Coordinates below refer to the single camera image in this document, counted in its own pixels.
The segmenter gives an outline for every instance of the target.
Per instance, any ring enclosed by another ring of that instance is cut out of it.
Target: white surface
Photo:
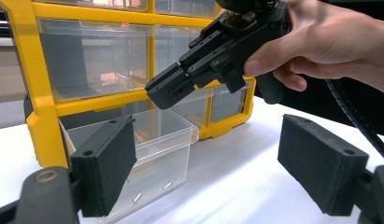
[[[287,113],[312,119],[366,151],[371,171],[384,160],[354,128],[282,105],[266,105],[259,98],[254,103],[248,122],[192,145],[183,186],[120,223],[357,223],[358,208],[351,217],[323,215],[279,164],[282,116]],[[0,206],[17,200],[22,181],[37,169],[26,126],[0,130]]]

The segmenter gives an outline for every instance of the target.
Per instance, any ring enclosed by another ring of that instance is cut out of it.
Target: black cable
[[[364,121],[357,108],[347,97],[343,86],[339,80],[326,79],[326,84],[331,90],[337,103],[342,108],[343,112],[347,115],[349,120],[354,124],[356,128],[365,136],[365,138],[372,144],[378,153],[384,158],[384,142],[378,137],[376,132]]]

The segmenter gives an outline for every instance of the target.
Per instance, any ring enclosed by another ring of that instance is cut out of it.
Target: human hand
[[[351,77],[384,91],[384,21],[317,0],[284,0],[292,31],[267,42],[245,63],[247,76],[273,71],[285,86],[304,91],[297,74]]]

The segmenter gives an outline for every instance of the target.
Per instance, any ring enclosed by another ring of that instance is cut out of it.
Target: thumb
[[[262,45],[247,59],[246,76],[256,77],[279,68],[290,59],[301,55],[303,41],[293,32]]]

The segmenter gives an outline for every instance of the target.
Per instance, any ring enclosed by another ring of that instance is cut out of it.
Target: clear plastic box
[[[173,105],[170,109],[201,128],[206,125],[208,98],[212,97],[212,95],[213,91],[211,88],[198,89]]]
[[[155,75],[189,50],[189,43],[200,35],[202,29],[191,27],[157,26],[155,36]]]
[[[214,88],[211,122],[218,122],[242,113],[245,94],[247,89],[252,86],[250,81],[246,81],[246,83],[245,87],[235,93],[230,93],[225,85]]]
[[[217,8],[215,0],[155,0],[155,11],[160,14],[213,19]]]
[[[34,0],[34,2],[129,11],[146,11],[148,9],[147,0]]]
[[[142,90],[149,80],[151,27],[38,20],[54,100]]]
[[[137,162],[121,195],[107,217],[93,218],[113,223],[179,187],[186,179],[190,145],[198,129],[171,110],[154,109],[133,115]],[[64,141],[77,150],[104,121],[67,129],[60,122]]]

